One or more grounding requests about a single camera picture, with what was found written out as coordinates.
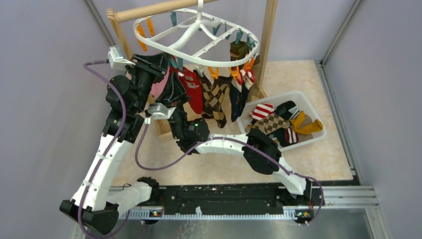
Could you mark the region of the yellow sock in basket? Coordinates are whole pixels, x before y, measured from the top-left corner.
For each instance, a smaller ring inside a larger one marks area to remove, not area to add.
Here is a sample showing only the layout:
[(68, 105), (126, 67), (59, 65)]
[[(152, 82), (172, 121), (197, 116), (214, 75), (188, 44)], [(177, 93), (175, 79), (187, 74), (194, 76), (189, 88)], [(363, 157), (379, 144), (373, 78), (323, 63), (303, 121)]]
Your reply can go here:
[(290, 120), (292, 130), (298, 134), (312, 134), (323, 130), (323, 124), (316, 119), (312, 121), (304, 111), (300, 111), (296, 118)]

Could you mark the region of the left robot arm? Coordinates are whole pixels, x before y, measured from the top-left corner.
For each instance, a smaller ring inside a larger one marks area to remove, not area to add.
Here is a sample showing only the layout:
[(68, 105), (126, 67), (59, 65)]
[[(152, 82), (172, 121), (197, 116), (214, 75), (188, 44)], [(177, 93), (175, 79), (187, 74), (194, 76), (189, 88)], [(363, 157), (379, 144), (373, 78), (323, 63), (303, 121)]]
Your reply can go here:
[(112, 181), (129, 149), (134, 144), (144, 118), (152, 85), (166, 75), (171, 57), (167, 53), (143, 56), (134, 54), (130, 60), (108, 55), (107, 63), (119, 67), (122, 75), (105, 79), (106, 101), (111, 106), (102, 130), (94, 160), (79, 189), (69, 200), (62, 201), (60, 211), (77, 222), (84, 234), (91, 231), (102, 239), (118, 233), (117, 221), (140, 203), (153, 206), (159, 201), (156, 180), (143, 177), (119, 193), (109, 193)]

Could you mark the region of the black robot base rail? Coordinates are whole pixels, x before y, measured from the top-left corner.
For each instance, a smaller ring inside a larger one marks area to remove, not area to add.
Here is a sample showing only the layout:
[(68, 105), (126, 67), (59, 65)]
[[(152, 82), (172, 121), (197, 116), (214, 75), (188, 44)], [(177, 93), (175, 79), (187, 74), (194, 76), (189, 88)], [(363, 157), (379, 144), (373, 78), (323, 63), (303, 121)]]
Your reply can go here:
[(311, 222), (325, 205), (322, 187), (307, 182), (303, 195), (281, 183), (160, 186), (151, 199), (126, 213), (149, 224), (158, 220), (293, 220)]

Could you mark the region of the navy white red hanging sock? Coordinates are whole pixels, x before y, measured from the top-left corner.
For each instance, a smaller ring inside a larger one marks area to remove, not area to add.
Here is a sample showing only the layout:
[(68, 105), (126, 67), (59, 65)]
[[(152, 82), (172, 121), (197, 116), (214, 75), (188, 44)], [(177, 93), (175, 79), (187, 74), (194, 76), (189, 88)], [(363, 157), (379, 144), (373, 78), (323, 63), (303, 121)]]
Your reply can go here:
[(255, 74), (252, 69), (240, 70), (230, 85), (229, 99), (231, 103), (231, 121), (235, 122), (242, 115), (250, 89), (255, 83)]

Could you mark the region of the olive striped hanging sock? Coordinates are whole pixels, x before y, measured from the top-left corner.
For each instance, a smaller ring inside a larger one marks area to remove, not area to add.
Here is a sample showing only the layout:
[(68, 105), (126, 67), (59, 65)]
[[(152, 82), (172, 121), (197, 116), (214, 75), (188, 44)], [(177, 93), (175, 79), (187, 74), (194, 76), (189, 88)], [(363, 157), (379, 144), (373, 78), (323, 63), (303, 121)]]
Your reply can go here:
[(233, 41), (230, 43), (229, 52), (230, 60), (236, 61), (243, 59), (249, 53), (249, 48), (247, 43), (244, 41), (239, 41), (237, 44), (236, 41)]

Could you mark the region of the black sock in basket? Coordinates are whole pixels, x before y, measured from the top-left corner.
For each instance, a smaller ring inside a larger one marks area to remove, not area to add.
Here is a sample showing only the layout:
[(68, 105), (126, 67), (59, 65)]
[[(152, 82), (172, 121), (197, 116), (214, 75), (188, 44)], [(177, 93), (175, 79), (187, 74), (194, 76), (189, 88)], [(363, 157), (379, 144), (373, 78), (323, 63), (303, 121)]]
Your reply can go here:
[[(287, 121), (296, 117), (299, 112), (299, 108), (293, 101), (287, 101), (280, 104), (274, 111), (275, 115), (280, 116)], [(282, 147), (287, 147), (299, 142), (298, 134), (294, 132), (290, 126), (288, 128), (279, 128), (273, 132), (273, 135)]]

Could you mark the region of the teal clothes clip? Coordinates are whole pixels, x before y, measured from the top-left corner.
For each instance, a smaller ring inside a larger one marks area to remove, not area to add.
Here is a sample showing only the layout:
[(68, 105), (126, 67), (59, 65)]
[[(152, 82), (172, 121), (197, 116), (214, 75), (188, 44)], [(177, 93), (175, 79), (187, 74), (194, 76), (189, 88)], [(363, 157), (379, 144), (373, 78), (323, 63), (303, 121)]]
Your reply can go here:
[(175, 58), (173, 56), (170, 57), (170, 64), (173, 68), (175, 68), (175, 69), (178, 68), (177, 61), (175, 60)]
[(178, 71), (182, 73), (183, 72), (183, 69), (184, 69), (183, 59), (180, 58), (180, 57), (177, 57), (176, 60), (177, 60), (177, 68), (178, 68)]

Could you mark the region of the white clothes clip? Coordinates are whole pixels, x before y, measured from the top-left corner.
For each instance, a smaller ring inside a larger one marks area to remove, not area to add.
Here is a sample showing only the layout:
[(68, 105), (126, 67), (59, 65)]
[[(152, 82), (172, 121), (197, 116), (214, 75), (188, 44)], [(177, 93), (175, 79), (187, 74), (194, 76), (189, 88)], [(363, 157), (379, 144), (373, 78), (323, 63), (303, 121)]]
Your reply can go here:
[(195, 70), (200, 77), (204, 77), (204, 67), (203, 65), (195, 65)]

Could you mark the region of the wooden hanger rack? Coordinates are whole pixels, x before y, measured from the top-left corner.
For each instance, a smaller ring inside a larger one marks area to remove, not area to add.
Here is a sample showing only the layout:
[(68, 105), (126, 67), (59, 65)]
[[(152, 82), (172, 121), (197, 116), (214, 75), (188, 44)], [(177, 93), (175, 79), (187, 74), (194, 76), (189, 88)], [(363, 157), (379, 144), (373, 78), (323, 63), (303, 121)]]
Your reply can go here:
[[(200, 5), (203, 6), (205, 3), (210, 3), (214, 1), (216, 0), (200, 0), (200, 2), (203, 2), (200, 4), (198, 0), (169, 0), (166, 2), (160, 2), (160, 3), (148, 5), (148, 6), (132, 8), (132, 9), (119, 11), (119, 12), (116, 12), (114, 11), (114, 9), (109, 8), (107, 9), (106, 13), (113, 27), (113, 30), (122, 46), (122, 49), (125, 55), (128, 57), (131, 57), (133, 54), (133, 51), (126, 37), (126, 34), (121, 26), (121, 23), (128, 22), (128, 21), (135, 21), (134, 31), (137, 34), (136, 25), (138, 21), (141, 22), (141, 21), (146, 20), (148, 17), (152, 18), (155, 15), (164, 14), (168, 12), (189, 12), (191, 14), (196, 14), (196, 13), (199, 13), (199, 10), (190, 9), (189, 7), (200, 6)], [(257, 42), (256, 47), (250, 51), (250, 54), (253, 54), (258, 50), (257, 47), (259, 47), (260, 64), (252, 68), (252, 70), (256, 73), (257, 78), (255, 79), (255, 83), (252, 86), (252, 90), (251, 90), (252, 95), (250, 99), (248, 98), (248, 100), (257, 100), (257, 99), (263, 99), (267, 97), (262, 87), (262, 83), (263, 83), (266, 64), (267, 64), (269, 46), (270, 46), (271, 37), (273, 33), (277, 5), (278, 5), (278, 0), (266, 1), (265, 18), (264, 18), (264, 23), (263, 23), (263, 28), (262, 28), (263, 32), (261, 36), (261, 41), (260, 43), (258, 43), (258, 40), (255, 39), (255, 41)], [(222, 19), (219, 21), (221, 23), (227, 22), (227, 25), (233, 25), (233, 23), (228, 22), (227, 20)], [(234, 29), (230, 29), (228, 33), (231, 33), (232, 31), (237, 30), (237, 29), (241, 29), (241, 26), (233, 25), (232, 28)], [(152, 38), (145, 38), (144, 40), (142, 36), (140, 36), (140, 37), (137, 37), (137, 39), (139, 38), (140, 40), (144, 41), (145, 44), (146, 43), (149, 44), (150, 39), (151, 41), (161, 39), (162, 37), (164, 37), (165, 34), (173, 32), (173, 31), (175, 30), (173, 30), (172, 28), (170, 30), (165, 30), (164, 33), (159, 33), (156, 36), (153, 36)], [(176, 56), (180, 55), (180, 57), (188, 61), (191, 61), (192, 63), (195, 63), (195, 64), (202, 64), (202, 65), (207, 65), (207, 66), (208, 65), (216, 66), (217, 64), (216, 62), (211, 62), (211, 61), (206, 62), (206, 63), (197, 63), (197, 61), (200, 60), (198, 58), (200, 55), (191, 57), (191, 56), (186, 55), (185, 53), (181, 53), (176, 50), (170, 50), (170, 54), (176, 55)], [(191, 107), (188, 106), (188, 103), (185, 103), (183, 107), (184, 107), (184, 110), (187, 112), (187, 117), (189, 120), (196, 119), (200, 116), (199, 114), (194, 113)], [(170, 140), (171, 132), (170, 132), (169, 123), (158, 122), (158, 126), (156, 128), (157, 128), (158, 138), (161, 141)]]

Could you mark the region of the brown argyle sock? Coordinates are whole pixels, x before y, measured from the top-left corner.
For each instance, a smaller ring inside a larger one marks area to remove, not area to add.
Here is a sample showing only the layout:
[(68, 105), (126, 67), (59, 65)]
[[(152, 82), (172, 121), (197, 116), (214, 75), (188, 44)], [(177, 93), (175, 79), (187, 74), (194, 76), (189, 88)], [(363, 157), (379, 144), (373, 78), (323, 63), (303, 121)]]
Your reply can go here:
[(206, 119), (213, 119), (214, 112), (217, 111), (217, 99), (212, 93), (211, 82), (205, 75), (201, 76), (197, 69), (194, 70), (194, 73), (202, 86), (203, 110), (201, 115)]
[(225, 91), (232, 81), (232, 77), (221, 76), (214, 80), (211, 89), (210, 105), (212, 107), (212, 116), (217, 122), (219, 128), (224, 128), (227, 123), (225, 113), (222, 109), (222, 103), (225, 96)]

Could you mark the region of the white plastic laundry basket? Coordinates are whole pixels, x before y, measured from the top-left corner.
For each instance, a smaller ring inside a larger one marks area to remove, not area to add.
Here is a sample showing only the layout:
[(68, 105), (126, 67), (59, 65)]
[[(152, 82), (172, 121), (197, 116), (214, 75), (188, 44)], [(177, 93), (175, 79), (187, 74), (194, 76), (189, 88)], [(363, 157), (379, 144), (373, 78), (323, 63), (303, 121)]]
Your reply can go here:
[[(279, 106), (282, 103), (285, 103), (287, 101), (293, 101), (296, 106), (299, 108), (299, 110), (304, 111), (306, 115), (310, 117), (313, 121), (319, 120), (319, 114), (317, 113), (316, 109), (312, 105), (311, 101), (306, 97), (306, 95), (301, 91), (290, 91), (287, 93), (278, 94), (275, 96), (263, 98), (260, 100), (256, 100), (250, 103), (247, 103), (242, 115), (236, 120), (239, 129), (242, 133), (249, 132), (251, 128), (252, 123), (252, 117), (250, 116), (251, 113), (253, 113), (253, 110), (256, 108), (258, 104), (270, 104), (272, 106)], [(278, 148), (281, 152), (291, 150), (294, 148), (302, 147), (307, 144), (311, 144), (314, 142), (317, 142), (321, 139), (324, 139), (327, 135), (326, 129), (322, 129), (319, 132), (313, 132), (312, 138), (307, 139), (303, 142), (295, 143), (291, 146), (281, 146), (279, 145)]]

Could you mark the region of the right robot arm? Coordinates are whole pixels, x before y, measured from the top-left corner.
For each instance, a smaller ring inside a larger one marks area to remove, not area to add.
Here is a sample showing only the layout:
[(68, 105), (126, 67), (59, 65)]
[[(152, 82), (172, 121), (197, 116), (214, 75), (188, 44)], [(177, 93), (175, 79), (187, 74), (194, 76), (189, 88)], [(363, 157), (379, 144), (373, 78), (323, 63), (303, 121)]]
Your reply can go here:
[(245, 134), (212, 134), (204, 118), (188, 120), (183, 107), (188, 100), (178, 74), (170, 73), (157, 102), (171, 110), (168, 116), (171, 134), (184, 153), (242, 156), (255, 172), (276, 177), (296, 204), (305, 205), (312, 199), (305, 177), (293, 171), (268, 135), (258, 129)]

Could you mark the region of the red white striped sock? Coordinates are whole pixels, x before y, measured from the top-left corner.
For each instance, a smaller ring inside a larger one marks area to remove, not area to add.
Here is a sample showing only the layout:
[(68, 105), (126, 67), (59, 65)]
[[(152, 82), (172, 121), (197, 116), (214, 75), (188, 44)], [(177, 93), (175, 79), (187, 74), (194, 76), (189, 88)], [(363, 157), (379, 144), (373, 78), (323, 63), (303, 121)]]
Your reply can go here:
[(177, 62), (176, 57), (174, 57), (174, 56), (170, 56), (170, 57), (169, 57), (169, 63), (170, 63), (170, 67), (171, 67), (173, 70), (178, 71), (179, 67), (178, 67), (178, 62)]

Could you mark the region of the beige argyle sock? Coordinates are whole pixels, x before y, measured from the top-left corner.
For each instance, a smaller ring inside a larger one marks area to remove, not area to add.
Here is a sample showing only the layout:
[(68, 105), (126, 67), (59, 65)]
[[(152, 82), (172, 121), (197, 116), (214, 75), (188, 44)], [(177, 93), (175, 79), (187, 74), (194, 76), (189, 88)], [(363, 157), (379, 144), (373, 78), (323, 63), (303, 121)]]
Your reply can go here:
[(280, 128), (287, 129), (290, 126), (291, 123), (288, 120), (272, 113), (267, 115), (265, 118), (258, 120), (252, 128), (256, 128), (264, 134), (269, 135)]

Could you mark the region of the orange clothes clip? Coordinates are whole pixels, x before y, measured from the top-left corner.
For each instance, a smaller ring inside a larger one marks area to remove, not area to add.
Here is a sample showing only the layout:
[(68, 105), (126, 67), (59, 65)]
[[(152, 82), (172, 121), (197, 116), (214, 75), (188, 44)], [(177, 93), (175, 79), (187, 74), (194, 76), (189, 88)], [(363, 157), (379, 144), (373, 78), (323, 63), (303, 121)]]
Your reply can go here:
[(253, 57), (252, 57), (252, 58), (250, 58), (250, 60), (244, 64), (244, 66), (243, 66), (243, 70), (244, 70), (245, 72), (250, 71), (250, 70), (251, 70), (251, 68), (253, 67), (254, 63), (255, 63), (255, 58), (253, 58)]
[(208, 66), (208, 72), (214, 80), (219, 78), (219, 68), (218, 67)]
[(238, 66), (229, 67), (229, 72), (230, 72), (231, 76), (236, 79), (236, 81), (238, 81), (238, 82), (242, 81), (242, 76), (241, 76), (241, 73), (239, 71)]

